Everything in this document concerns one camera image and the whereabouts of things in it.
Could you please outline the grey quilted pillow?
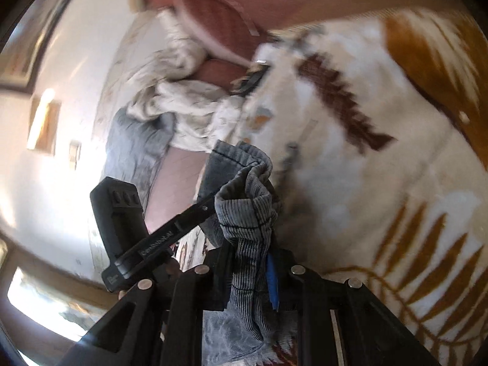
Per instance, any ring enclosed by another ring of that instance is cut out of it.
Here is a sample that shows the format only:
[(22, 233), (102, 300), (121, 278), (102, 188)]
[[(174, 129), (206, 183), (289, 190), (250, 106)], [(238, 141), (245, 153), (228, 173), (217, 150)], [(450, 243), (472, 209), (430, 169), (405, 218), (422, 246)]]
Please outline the grey quilted pillow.
[(151, 121), (137, 121), (127, 115), (124, 107), (112, 120), (102, 176), (134, 184), (144, 209), (173, 138), (174, 127), (173, 113), (164, 113)]

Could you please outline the cream leaf pattern blanket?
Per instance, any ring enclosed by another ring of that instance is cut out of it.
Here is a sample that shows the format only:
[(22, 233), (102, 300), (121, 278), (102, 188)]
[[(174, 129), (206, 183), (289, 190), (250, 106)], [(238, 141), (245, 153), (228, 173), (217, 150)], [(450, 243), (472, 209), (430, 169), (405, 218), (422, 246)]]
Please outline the cream leaf pattern blanket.
[(406, 8), (278, 30), (239, 112), (174, 146), (244, 141), (273, 163), (276, 238), (357, 278), (442, 365), (487, 337), (487, 39), (464, 13)]

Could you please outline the black remote on bed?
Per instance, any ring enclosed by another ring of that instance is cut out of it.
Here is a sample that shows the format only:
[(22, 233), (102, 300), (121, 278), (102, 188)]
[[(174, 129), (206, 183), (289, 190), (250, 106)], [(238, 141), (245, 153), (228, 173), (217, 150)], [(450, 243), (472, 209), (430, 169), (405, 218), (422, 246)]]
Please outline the black remote on bed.
[(245, 98), (257, 88), (270, 68), (264, 60), (253, 62), (242, 77), (231, 82), (230, 94)]

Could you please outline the beige wall switch plate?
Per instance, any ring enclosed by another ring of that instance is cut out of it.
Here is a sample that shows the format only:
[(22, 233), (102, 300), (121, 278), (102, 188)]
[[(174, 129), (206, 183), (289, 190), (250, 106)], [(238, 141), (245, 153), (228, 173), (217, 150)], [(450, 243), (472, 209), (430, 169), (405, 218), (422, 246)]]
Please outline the beige wall switch plate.
[(71, 141), (69, 147), (69, 161), (73, 169), (77, 168), (81, 154), (82, 145), (77, 141)]

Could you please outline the pink maroon bed sheet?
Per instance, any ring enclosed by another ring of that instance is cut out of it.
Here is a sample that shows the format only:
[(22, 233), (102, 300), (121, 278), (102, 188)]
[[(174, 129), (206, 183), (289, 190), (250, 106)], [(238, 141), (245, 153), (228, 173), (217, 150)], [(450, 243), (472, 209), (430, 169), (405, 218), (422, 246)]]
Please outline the pink maroon bed sheet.
[(230, 69), (270, 70), (247, 98), (234, 138), (274, 164), (287, 225), (331, 236), (384, 231), (423, 205), (409, 201), (425, 110), (386, 48), (384, 16), (435, 0), (146, 0)]

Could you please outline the blue denim jeans pant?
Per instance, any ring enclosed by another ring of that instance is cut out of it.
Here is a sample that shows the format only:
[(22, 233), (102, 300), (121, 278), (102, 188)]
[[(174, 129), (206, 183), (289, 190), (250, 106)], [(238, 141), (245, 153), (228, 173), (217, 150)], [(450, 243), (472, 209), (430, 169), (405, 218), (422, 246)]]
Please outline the blue denim jeans pant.
[(219, 141), (208, 157), (199, 197), (214, 194), (215, 214), (201, 224), (211, 244), (236, 248), (230, 299), (225, 311), (203, 317), (203, 364), (275, 358), (275, 345), (290, 347), (297, 333), (292, 311), (277, 313), (268, 289), (268, 254), (279, 198), (270, 182), (273, 166), (260, 149)]

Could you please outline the crumpled white printed cloth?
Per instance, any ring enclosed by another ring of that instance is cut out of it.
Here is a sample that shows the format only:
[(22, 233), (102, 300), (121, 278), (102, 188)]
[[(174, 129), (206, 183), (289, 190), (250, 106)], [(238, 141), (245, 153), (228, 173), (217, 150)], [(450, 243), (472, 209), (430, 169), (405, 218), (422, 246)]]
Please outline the crumpled white printed cloth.
[(244, 98), (190, 79), (206, 61), (207, 51), (184, 30), (171, 10), (158, 13), (157, 19), (166, 31), (165, 48), (129, 74), (128, 81), (141, 89), (127, 104), (127, 115), (137, 121), (152, 121), (172, 113), (176, 124), (170, 145), (210, 152), (218, 141), (230, 140)]

